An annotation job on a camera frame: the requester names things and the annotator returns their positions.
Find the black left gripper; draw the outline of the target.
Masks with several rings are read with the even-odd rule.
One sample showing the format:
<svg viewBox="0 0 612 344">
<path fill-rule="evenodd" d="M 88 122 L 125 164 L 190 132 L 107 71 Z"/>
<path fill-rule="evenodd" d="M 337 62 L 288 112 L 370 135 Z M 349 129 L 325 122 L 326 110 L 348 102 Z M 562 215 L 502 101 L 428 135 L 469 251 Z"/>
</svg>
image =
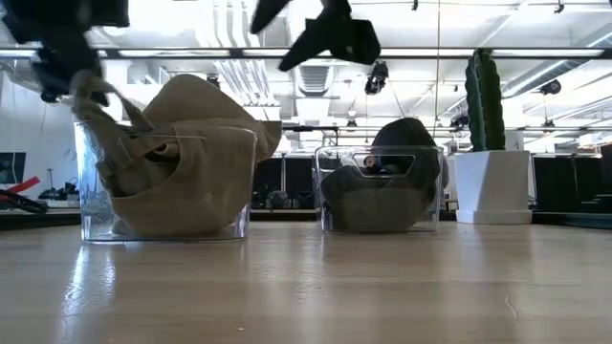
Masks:
<svg viewBox="0 0 612 344">
<path fill-rule="evenodd" d="M 129 0 L 0 0 L 2 22 L 19 44 L 36 42 L 33 65 L 41 99 L 58 103 L 71 79 L 71 95 L 108 106 L 104 72 L 85 34 L 94 27 L 127 28 Z"/>
</svg>

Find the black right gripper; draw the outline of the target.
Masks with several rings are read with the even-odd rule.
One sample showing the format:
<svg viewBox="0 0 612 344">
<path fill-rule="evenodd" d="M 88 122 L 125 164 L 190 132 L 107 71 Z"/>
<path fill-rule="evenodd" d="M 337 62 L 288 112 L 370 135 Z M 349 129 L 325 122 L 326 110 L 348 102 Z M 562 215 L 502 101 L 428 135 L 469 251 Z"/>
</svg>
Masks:
<svg viewBox="0 0 612 344">
<path fill-rule="evenodd" d="M 250 33 L 258 34 L 292 0 L 257 0 L 251 18 Z M 305 30 L 278 64 L 281 72 L 325 51 L 335 59 L 362 65 L 373 64 L 381 54 L 381 44 L 371 21 L 354 19 L 348 0 L 320 0 L 323 5 L 317 20 L 307 20 Z"/>
</svg>

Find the tan bucket hat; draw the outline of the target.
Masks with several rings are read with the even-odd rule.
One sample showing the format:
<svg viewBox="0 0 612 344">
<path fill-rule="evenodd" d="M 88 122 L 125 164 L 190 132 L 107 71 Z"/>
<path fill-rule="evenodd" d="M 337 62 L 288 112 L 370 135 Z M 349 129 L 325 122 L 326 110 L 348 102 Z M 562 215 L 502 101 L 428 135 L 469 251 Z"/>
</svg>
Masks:
<svg viewBox="0 0 612 344">
<path fill-rule="evenodd" d="M 115 203 L 152 205 L 210 200 L 211 125 L 204 120 L 153 124 L 114 85 L 102 82 L 108 106 L 74 98 L 73 112 L 97 154 L 96 169 Z"/>
<path fill-rule="evenodd" d="M 257 135 L 257 161 L 269 159 L 282 136 L 281 121 L 255 119 L 218 87 L 195 75 L 171 78 L 142 113 L 153 124 L 204 120 L 252 130 Z"/>
<path fill-rule="evenodd" d="M 207 180 L 210 200 L 152 205 L 115 203 L 114 230 L 138 240 L 235 238 L 251 199 L 257 136 L 249 129 L 211 126 Z"/>
</svg>

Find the black bucket hat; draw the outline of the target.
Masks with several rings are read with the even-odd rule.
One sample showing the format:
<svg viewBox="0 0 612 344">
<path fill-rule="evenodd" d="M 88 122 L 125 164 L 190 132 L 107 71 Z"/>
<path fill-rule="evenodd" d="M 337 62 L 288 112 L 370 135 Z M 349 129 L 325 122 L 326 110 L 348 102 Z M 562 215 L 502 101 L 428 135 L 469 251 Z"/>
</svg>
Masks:
<svg viewBox="0 0 612 344">
<path fill-rule="evenodd" d="M 345 165 L 322 179 L 326 228 L 336 232 L 406 232 L 427 218 L 437 192 L 439 169 L 396 166 L 371 175 Z"/>
<path fill-rule="evenodd" d="M 435 143 L 416 118 L 402 118 L 386 124 L 375 137 L 373 147 L 391 146 L 397 156 L 376 158 L 373 169 L 383 174 L 404 175 L 418 190 L 433 195 L 441 167 Z"/>
</svg>

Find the red bar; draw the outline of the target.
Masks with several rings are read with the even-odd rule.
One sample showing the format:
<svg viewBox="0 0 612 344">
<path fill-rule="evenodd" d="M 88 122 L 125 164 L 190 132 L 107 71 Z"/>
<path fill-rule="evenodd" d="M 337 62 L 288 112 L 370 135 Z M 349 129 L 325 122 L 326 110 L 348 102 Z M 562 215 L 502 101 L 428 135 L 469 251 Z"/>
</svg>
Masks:
<svg viewBox="0 0 612 344">
<path fill-rule="evenodd" d="M 0 196 L 4 197 L 12 194 L 19 194 L 20 192 L 26 191 L 39 183 L 40 180 L 38 177 L 32 177 L 22 183 L 11 186 L 8 189 L 0 189 Z"/>
</svg>

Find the clear plastic bin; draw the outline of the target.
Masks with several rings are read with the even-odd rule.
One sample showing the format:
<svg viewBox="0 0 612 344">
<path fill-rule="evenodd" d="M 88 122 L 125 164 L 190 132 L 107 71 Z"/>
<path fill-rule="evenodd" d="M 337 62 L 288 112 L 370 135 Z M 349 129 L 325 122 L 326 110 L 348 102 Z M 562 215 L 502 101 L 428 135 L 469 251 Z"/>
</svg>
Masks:
<svg viewBox="0 0 612 344">
<path fill-rule="evenodd" d="M 410 230 L 406 232 L 377 232 L 377 233 L 408 233 L 408 232 L 434 232 L 437 229 L 439 214 L 440 214 L 440 203 L 443 187 L 443 176 L 444 176 L 444 157 L 440 148 L 434 146 L 434 150 L 438 151 L 439 163 L 441 167 L 440 175 L 437 179 L 437 192 L 436 197 L 428 209 L 427 218 L 421 222 L 416 223 Z M 315 181 L 317 183 L 318 199 L 320 203 L 320 221 L 322 230 L 325 232 L 334 233 L 365 233 L 365 232 L 336 232 L 330 231 L 326 228 L 326 224 L 323 219 L 323 199 L 319 189 L 320 182 L 324 177 L 331 174 L 335 170 L 345 166 L 356 166 L 357 168 L 363 168 L 367 170 L 371 175 L 381 174 L 373 169 L 376 158 L 384 155 L 397 156 L 398 153 L 394 152 L 395 148 L 391 146 L 386 147 L 373 147 L 373 146 L 324 146 L 318 148 L 315 152 Z"/>
<path fill-rule="evenodd" d="M 80 123 L 75 126 L 75 136 L 80 191 L 81 236 L 84 240 L 89 242 L 223 241 L 246 237 L 249 226 L 250 202 L 243 212 L 239 234 L 235 238 L 138 240 L 118 233 L 114 229 L 117 217 L 112 210 L 109 195 L 101 183 L 96 169 L 98 158 L 94 143 L 88 138 Z"/>
</svg>

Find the dark office partition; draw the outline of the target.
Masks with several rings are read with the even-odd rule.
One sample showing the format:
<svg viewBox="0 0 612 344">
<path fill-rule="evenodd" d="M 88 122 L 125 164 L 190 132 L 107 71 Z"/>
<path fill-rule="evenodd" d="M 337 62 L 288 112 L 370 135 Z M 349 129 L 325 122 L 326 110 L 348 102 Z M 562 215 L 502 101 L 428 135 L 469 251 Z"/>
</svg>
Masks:
<svg viewBox="0 0 612 344">
<path fill-rule="evenodd" d="M 612 214 L 612 158 L 534 157 L 535 209 Z"/>
<path fill-rule="evenodd" d="M 252 209 L 315 209 L 314 159 L 277 157 L 260 162 L 254 171 Z"/>
</svg>

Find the green cactus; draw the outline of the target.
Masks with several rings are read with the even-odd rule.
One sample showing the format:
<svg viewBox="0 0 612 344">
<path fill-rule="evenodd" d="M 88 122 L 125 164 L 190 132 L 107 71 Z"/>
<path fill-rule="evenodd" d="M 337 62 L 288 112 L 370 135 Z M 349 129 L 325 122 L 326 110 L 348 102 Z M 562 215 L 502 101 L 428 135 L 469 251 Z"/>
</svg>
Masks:
<svg viewBox="0 0 612 344">
<path fill-rule="evenodd" d="M 500 75 L 492 51 L 475 50 L 468 60 L 465 76 L 472 151 L 505 150 Z"/>
</svg>

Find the white hexagonal plant pot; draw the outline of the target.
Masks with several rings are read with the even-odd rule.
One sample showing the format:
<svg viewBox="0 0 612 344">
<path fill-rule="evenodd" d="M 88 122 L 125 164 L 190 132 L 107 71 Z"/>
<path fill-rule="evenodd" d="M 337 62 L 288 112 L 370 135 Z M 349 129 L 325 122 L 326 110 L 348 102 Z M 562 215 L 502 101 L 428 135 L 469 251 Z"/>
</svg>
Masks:
<svg viewBox="0 0 612 344">
<path fill-rule="evenodd" d="M 527 151 L 482 151 L 455 157 L 456 220 L 473 225 L 527 225 Z"/>
</svg>

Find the dark wall monitor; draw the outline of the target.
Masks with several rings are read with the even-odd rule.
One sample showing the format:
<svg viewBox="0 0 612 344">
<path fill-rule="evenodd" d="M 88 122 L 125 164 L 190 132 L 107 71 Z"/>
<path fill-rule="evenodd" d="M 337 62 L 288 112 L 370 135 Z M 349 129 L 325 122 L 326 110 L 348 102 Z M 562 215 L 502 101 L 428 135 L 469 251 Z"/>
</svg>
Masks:
<svg viewBox="0 0 612 344">
<path fill-rule="evenodd" d="M 0 152 L 0 184 L 22 183 L 25 160 L 25 152 Z"/>
</svg>

